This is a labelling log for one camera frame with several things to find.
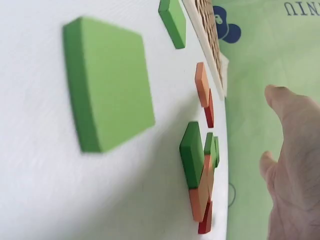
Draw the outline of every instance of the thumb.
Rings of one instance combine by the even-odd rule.
[[[267,183],[269,182],[269,178],[272,175],[271,172],[274,171],[276,165],[277,162],[275,162],[271,152],[265,151],[260,159],[260,173]]]
[[[297,95],[284,86],[274,85],[266,86],[264,95],[266,102],[275,111],[282,123],[284,116],[288,113],[288,106]]]

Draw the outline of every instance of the wooden puzzle board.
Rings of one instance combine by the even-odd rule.
[[[225,97],[215,14],[209,0],[182,0],[201,44],[220,99]]]
[[[195,2],[195,7],[198,10],[198,13],[200,14],[202,19],[202,26],[207,35],[207,39],[212,51],[212,55],[216,63],[219,79],[221,83],[223,83],[219,40],[218,40],[214,8],[212,6],[211,1],[209,0],[194,0],[194,2]]]

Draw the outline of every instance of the white table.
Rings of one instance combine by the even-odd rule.
[[[199,121],[203,145],[209,131],[194,83],[196,63],[205,56],[186,11],[186,48],[176,50],[159,0],[0,5],[0,239],[226,239],[225,103],[211,76],[220,165],[207,235],[197,234],[179,156],[189,121]],[[105,154],[80,152],[69,101],[62,26],[81,15],[134,30],[144,40],[156,124]]]

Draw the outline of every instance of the stacked blocks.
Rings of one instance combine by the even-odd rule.
[[[158,12],[176,49],[186,47],[186,18],[178,0],[161,0]]]
[[[207,125],[214,127],[212,92],[203,62],[196,65],[195,85],[201,106],[204,108]],[[212,132],[206,134],[202,150],[199,123],[188,123],[179,147],[193,219],[199,223],[198,234],[211,231],[213,202],[211,201],[215,168],[219,164],[219,141]]]
[[[208,128],[211,129],[215,124],[214,103],[211,89],[209,88],[205,64],[203,62],[198,62],[196,65],[194,81],[201,106],[204,108]]]

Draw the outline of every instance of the green wooden block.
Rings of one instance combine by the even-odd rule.
[[[179,0],[161,0],[158,12],[176,49],[186,47],[186,18]]]
[[[219,139],[217,136],[214,137],[214,144],[215,144],[215,153],[216,153],[215,167],[217,168],[220,162]]]
[[[195,189],[199,186],[205,161],[199,123],[197,121],[189,122],[179,150],[188,188]]]
[[[155,124],[142,37],[88,17],[63,27],[70,98],[83,152],[105,152]]]
[[[212,132],[208,132],[205,138],[204,144],[204,155],[211,155],[212,166],[216,167],[217,162],[217,154],[216,154],[216,143],[214,139],[214,134]]]

